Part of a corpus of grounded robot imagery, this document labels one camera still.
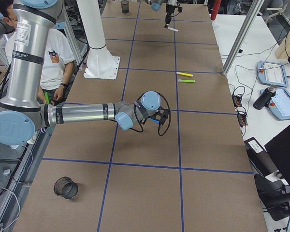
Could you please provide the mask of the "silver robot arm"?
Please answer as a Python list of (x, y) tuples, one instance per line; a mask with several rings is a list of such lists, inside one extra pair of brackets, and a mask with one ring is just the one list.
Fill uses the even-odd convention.
[(126, 102), (66, 106), (38, 103), (38, 89), (44, 63), (46, 40), (64, 13), (61, 0), (16, 0), (17, 16), (10, 82), (0, 99), (0, 143), (21, 145), (44, 127), (69, 122), (112, 120), (123, 130), (161, 109), (160, 95), (143, 93), (132, 104)]
[[(146, 4), (149, 4), (151, 6), (151, 9), (154, 11), (159, 11), (162, 7), (164, 0), (145, 0)], [(165, 16), (165, 28), (169, 28), (169, 24), (172, 20), (174, 11), (176, 8), (179, 7), (179, 4), (176, 0), (167, 0), (166, 1), (166, 16)]]

